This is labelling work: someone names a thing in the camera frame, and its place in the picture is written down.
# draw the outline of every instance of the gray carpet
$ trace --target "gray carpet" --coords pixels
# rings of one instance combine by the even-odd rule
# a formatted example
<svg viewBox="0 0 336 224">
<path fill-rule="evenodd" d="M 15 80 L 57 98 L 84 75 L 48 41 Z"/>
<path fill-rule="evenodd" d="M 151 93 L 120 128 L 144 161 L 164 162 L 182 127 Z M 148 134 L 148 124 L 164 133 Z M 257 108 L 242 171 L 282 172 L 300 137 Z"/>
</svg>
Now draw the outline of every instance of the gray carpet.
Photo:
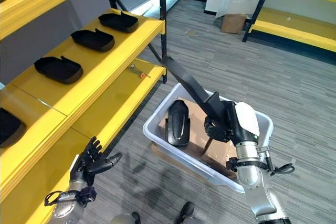
<svg viewBox="0 0 336 224">
<path fill-rule="evenodd" d="M 293 162 L 296 171 L 272 181 L 292 223 L 336 223 L 336 66 L 299 54 L 223 34 L 203 3 L 181 0 L 168 15 L 168 53 L 206 88 L 245 101 L 269 115 L 275 165 Z M 160 48 L 160 38 L 153 45 Z M 141 58 L 155 62 L 146 49 Z M 176 84 L 169 75 L 113 150 L 120 163 L 98 175 L 97 200 L 81 224 L 109 223 L 137 210 L 144 224 L 173 223 L 191 200 L 206 223 L 255 223 L 244 194 L 212 186 L 158 159 L 142 125 Z"/>
</svg>

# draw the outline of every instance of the black shoe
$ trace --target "black shoe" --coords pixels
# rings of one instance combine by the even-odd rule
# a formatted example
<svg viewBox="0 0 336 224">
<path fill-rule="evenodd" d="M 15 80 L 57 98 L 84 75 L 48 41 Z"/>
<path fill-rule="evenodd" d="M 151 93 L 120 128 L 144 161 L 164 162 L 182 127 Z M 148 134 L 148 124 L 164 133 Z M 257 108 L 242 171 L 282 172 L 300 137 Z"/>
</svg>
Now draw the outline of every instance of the black shoe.
<svg viewBox="0 0 336 224">
<path fill-rule="evenodd" d="M 140 221 L 140 214 L 138 214 L 137 212 L 133 212 L 132 213 L 132 216 L 135 220 L 135 224 L 141 224 L 141 221 Z"/>
<path fill-rule="evenodd" d="M 186 204 L 184 204 L 175 224 L 181 224 L 184 218 L 189 217 L 193 214 L 194 209 L 195 205 L 192 202 L 188 201 Z"/>
</svg>

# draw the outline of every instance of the cardboard box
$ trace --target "cardboard box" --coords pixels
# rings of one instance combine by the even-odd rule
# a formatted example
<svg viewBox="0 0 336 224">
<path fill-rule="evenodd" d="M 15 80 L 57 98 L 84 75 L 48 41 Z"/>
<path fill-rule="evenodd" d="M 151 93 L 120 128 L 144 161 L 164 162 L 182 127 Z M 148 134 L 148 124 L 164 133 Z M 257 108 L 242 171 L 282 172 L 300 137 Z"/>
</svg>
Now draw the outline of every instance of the cardboard box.
<svg viewBox="0 0 336 224">
<path fill-rule="evenodd" d="M 222 32 L 239 34 L 246 20 L 245 14 L 226 14 L 223 17 Z"/>
<path fill-rule="evenodd" d="M 231 170 L 227 170 L 225 163 L 229 160 L 230 157 L 237 157 L 236 147 L 232 144 L 231 141 L 228 143 L 223 143 L 213 140 L 208 150 L 203 153 L 204 147 L 209 140 L 209 137 L 204 130 L 204 119 L 206 114 L 197 103 L 182 98 L 179 99 L 183 100 L 184 103 L 188 106 L 190 118 L 189 143 L 185 147 L 179 147 L 179 149 L 188 155 L 202 161 L 224 176 L 235 178 L 236 174 Z M 168 113 L 159 124 L 162 139 L 165 139 L 166 118 L 168 118 Z"/>
</svg>

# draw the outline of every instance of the screwdriver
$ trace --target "screwdriver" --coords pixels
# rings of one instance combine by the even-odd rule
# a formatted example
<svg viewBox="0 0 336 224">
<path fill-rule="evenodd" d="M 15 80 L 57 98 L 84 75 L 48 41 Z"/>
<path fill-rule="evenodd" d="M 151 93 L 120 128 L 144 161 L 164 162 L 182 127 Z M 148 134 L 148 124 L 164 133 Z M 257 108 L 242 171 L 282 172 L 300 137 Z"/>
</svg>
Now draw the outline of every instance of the screwdriver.
<svg viewBox="0 0 336 224">
<path fill-rule="evenodd" d="M 148 74 L 146 74 L 145 72 L 143 72 L 143 71 L 141 71 L 140 69 L 138 69 L 138 68 L 135 66 L 135 64 L 131 64 L 131 65 L 129 66 L 129 69 L 130 69 L 131 71 L 133 71 L 134 73 L 139 74 L 139 76 L 140 76 L 141 79 L 145 78 L 146 76 L 150 78 L 150 76 L 149 76 Z"/>
</svg>

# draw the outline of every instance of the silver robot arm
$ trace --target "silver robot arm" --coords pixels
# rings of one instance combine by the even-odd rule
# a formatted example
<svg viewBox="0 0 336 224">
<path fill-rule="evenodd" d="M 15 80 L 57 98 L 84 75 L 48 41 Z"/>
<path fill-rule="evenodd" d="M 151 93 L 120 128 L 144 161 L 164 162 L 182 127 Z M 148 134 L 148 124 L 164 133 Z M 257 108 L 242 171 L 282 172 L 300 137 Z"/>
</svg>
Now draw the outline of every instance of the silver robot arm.
<svg viewBox="0 0 336 224">
<path fill-rule="evenodd" d="M 55 191 L 46 196 L 45 206 L 55 205 L 49 224 L 77 224 L 87 203 L 96 199 L 97 193 L 92 186 L 94 176 L 112 168 L 122 156 L 117 153 L 105 158 L 101 148 L 99 141 L 93 137 L 71 165 L 67 191 Z M 59 195 L 50 201 L 56 193 Z"/>
<path fill-rule="evenodd" d="M 292 164 L 281 168 L 273 168 L 269 155 L 269 148 L 258 148 L 259 128 L 255 111 L 245 103 L 232 104 L 234 110 L 230 119 L 233 129 L 247 131 L 245 139 L 232 139 L 237 149 L 237 158 L 231 158 L 227 167 L 237 172 L 238 181 L 243 186 L 247 203 L 253 211 L 259 224 L 290 224 L 290 220 L 271 185 L 271 176 L 274 174 L 287 174 L 294 171 Z M 266 163 L 261 160 L 265 154 Z"/>
</svg>

